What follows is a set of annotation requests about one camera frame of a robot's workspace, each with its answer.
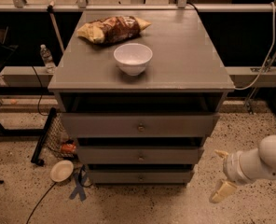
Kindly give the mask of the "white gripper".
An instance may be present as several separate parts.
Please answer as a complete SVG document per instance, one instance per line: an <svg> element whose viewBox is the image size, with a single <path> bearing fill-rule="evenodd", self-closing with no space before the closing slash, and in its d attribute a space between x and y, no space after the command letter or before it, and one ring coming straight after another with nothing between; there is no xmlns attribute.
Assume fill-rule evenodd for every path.
<svg viewBox="0 0 276 224"><path fill-rule="evenodd" d="M229 181L225 179L218 180L209 201L211 203L221 203L236 191L237 186L245 184L245 175L240 167L240 155L242 153L237 151L228 154L224 150L217 149L214 152L218 157L224 159L223 172Z"/></svg>

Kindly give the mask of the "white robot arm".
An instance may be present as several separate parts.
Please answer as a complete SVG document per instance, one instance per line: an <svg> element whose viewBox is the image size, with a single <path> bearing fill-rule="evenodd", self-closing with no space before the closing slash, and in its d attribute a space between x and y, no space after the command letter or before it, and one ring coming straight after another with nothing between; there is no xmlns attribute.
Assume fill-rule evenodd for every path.
<svg viewBox="0 0 276 224"><path fill-rule="evenodd" d="M215 152L223 160L226 179L217 181L210 196L211 203L221 203L232 195L238 186L252 184L258 179L276 180L276 135L261 140L257 148L227 153Z"/></svg>

